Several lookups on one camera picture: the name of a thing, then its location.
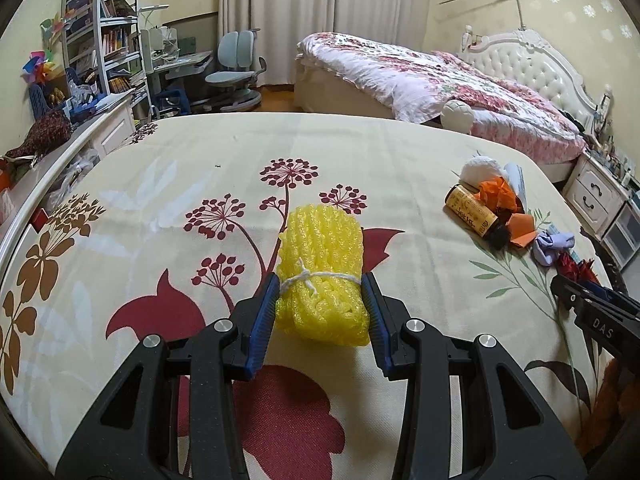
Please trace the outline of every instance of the yellow foam net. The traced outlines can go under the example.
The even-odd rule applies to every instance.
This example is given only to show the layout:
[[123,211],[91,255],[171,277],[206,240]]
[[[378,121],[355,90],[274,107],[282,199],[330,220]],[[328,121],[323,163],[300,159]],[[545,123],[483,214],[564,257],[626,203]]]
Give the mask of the yellow foam net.
[[[332,272],[359,280],[362,275],[362,230],[341,209],[305,205],[289,215],[276,274],[280,283],[309,272]],[[293,281],[276,303],[276,326],[287,333],[344,346],[369,343],[369,313],[360,285],[336,276]]]

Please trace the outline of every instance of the bed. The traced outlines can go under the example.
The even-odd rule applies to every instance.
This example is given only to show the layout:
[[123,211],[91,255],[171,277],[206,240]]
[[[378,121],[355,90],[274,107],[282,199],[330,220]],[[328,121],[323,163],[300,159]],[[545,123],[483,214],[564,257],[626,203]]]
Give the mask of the bed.
[[552,182],[565,180],[585,147],[596,103],[571,64],[533,30],[485,36],[457,57],[425,54],[345,34],[305,38],[297,57],[296,105],[309,112],[429,123],[506,144],[529,155]]
[[[9,341],[2,399],[54,470],[139,340],[181,338],[228,316],[276,264],[287,212],[327,203],[356,215],[366,270],[386,295],[446,335],[495,335],[576,436],[607,354],[586,345],[574,314],[557,311],[548,289],[554,270],[537,267],[529,251],[492,253],[444,207],[477,153],[521,165],[536,224],[575,233],[575,250],[596,260],[609,286],[560,194],[507,146],[364,117],[169,118],[110,153],[39,234],[0,255],[0,328]],[[274,330],[266,365],[253,383],[236,383],[234,395],[252,480],[390,478],[405,386],[382,376],[370,348]],[[187,420],[181,400],[181,435]],[[460,429],[456,409],[453,426]],[[455,472],[460,442],[452,446]],[[188,470],[187,447],[181,437],[180,471]]]

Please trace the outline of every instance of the bedside table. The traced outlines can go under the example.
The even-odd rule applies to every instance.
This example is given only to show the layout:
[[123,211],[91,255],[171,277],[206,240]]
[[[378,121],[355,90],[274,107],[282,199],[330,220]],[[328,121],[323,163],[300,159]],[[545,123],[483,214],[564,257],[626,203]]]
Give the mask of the bedside table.
[[584,227],[602,240],[630,191],[591,155],[583,153],[562,195]]

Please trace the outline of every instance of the drawer handle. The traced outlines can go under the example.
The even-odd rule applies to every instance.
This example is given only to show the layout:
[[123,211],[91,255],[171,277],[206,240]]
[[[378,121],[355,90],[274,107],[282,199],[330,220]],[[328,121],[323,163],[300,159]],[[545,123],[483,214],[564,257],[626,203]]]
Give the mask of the drawer handle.
[[591,189],[596,188],[598,190],[598,196],[602,196],[602,192],[600,190],[600,186],[598,184],[591,184]]

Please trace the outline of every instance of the metal screw head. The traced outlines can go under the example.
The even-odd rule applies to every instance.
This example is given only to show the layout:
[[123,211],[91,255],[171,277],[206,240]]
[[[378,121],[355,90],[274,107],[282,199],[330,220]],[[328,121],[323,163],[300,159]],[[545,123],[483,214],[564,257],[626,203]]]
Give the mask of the metal screw head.
[[478,338],[478,341],[482,346],[486,346],[487,348],[493,348],[497,343],[495,337],[489,334],[482,334]]
[[142,344],[147,348],[153,348],[160,344],[160,336],[158,334],[150,334],[142,340]]
[[424,330],[424,322],[420,319],[410,319],[406,322],[406,327],[411,332],[422,332]]
[[213,325],[216,332],[229,332],[233,327],[234,322],[230,319],[219,319]]

